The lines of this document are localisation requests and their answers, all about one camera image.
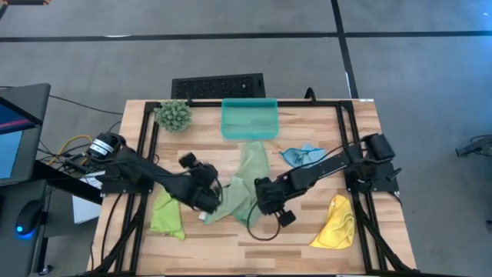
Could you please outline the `light blue microfiber towel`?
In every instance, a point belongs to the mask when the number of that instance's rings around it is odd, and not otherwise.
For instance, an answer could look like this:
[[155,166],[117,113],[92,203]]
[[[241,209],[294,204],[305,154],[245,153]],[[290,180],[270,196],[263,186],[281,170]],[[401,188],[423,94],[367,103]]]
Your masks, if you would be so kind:
[[327,151],[323,148],[316,148],[309,143],[305,143],[300,149],[289,148],[280,152],[280,154],[290,167],[296,168],[322,159],[327,154]]

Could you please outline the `black computer mouse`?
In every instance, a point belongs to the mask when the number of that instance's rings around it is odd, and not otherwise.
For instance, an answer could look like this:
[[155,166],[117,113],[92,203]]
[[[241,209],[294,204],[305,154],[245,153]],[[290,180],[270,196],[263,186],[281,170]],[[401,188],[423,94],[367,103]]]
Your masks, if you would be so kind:
[[31,200],[27,202],[20,210],[15,223],[15,231],[18,235],[31,234],[42,214],[42,202],[40,200]]

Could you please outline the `artificial green potted plant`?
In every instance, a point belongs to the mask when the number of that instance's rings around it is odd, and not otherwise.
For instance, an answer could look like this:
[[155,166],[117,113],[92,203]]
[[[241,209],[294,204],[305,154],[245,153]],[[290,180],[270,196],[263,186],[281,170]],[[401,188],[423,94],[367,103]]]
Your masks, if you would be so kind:
[[176,99],[154,108],[155,121],[167,132],[182,132],[191,124],[191,108]]

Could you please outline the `lime green microfiber towel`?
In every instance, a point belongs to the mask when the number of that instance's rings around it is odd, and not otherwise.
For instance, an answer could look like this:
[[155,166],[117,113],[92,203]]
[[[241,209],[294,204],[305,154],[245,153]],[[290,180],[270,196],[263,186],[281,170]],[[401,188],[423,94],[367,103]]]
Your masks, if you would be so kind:
[[186,234],[181,221],[180,202],[162,190],[153,202],[149,230],[184,241]]

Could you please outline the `white paper sheet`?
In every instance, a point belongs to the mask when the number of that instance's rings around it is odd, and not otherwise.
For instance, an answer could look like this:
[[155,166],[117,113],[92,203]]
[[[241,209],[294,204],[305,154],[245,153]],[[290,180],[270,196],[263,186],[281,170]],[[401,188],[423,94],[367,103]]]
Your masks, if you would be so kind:
[[[79,180],[89,184],[92,187],[101,189],[102,182],[96,179],[97,176],[104,175],[105,171],[93,172],[83,175]],[[75,224],[82,224],[84,222],[96,219],[101,214],[101,205],[95,204],[88,200],[79,198],[78,196],[72,196],[73,206],[73,218]]]

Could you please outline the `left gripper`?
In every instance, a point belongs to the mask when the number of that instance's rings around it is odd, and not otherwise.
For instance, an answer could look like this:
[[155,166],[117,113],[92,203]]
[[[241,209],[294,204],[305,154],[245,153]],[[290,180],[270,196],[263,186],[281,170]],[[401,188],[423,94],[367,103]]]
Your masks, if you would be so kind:
[[189,173],[194,185],[191,207],[214,213],[221,204],[222,188],[218,182],[218,170],[208,163],[194,162]]

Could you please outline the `yellow microfiber towel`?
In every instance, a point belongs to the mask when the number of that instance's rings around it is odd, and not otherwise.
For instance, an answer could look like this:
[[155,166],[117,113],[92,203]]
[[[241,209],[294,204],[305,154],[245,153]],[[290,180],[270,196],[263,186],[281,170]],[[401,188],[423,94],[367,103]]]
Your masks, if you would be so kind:
[[352,246],[354,233],[355,219],[351,203],[345,196],[336,195],[328,206],[326,224],[311,242],[310,247],[346,249]]

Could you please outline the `sage green microfiber towel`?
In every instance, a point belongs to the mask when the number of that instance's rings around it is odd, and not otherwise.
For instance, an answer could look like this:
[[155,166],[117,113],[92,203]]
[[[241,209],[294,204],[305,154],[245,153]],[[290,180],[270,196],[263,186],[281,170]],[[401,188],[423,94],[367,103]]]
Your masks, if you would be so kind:
[[222,190],[221,204],[214,213],[204,217],[204,224],[210,225],[230,215],[242,225],[254,227],[262,217],[256,205],[254,181],[269,175],[270,167],[263,143],[245,144],[241,150],[239,168],[232,175],[230,184]]

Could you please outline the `dark grey side desk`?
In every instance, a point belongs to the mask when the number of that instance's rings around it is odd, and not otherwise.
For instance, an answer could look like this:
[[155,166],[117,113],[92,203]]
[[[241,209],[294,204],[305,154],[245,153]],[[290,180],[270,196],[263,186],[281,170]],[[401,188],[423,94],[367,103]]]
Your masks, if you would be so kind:
[[[101,190],[39,163],[35,177],[27,182],[0,187],[0,277],[27,277],[46,273],[45,254],[50,238],[75,230],[71,197],[102,203]],[[42,202],[35,230],[18,235],[15,223],[22,207],[31,200]]]

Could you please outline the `grey computer monitor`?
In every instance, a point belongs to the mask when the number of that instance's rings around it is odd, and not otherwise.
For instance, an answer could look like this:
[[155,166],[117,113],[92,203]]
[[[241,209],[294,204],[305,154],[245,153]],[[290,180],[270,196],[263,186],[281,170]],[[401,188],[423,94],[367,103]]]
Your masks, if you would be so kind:
[[0,88],[0,187],[35,177],[51,86]]

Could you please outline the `black floor stand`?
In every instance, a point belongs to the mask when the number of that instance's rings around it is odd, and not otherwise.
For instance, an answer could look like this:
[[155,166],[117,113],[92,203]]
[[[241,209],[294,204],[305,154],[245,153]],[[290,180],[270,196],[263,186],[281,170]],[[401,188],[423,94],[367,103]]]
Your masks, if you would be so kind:
[[476,154],[485,157],[492,157],[492,135],[478,135],[470,138],[467,145],[455,149],[458,157],[465,157],[469,154]]

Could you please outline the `teal translucent plastic tray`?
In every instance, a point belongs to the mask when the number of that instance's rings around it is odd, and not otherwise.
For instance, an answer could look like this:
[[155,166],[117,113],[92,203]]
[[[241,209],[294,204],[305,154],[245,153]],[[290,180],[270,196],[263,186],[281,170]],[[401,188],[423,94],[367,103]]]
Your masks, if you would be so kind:
[[270,140],[279,133],[276,98],[225,98],[221,134],[227,140]]

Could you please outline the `black perforated computer case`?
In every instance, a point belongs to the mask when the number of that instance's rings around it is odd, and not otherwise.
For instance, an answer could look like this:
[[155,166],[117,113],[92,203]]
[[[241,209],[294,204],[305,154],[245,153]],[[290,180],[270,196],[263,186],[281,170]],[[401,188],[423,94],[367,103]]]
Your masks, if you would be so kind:
[[175,78],[173,99],[265,98],[262,73]]

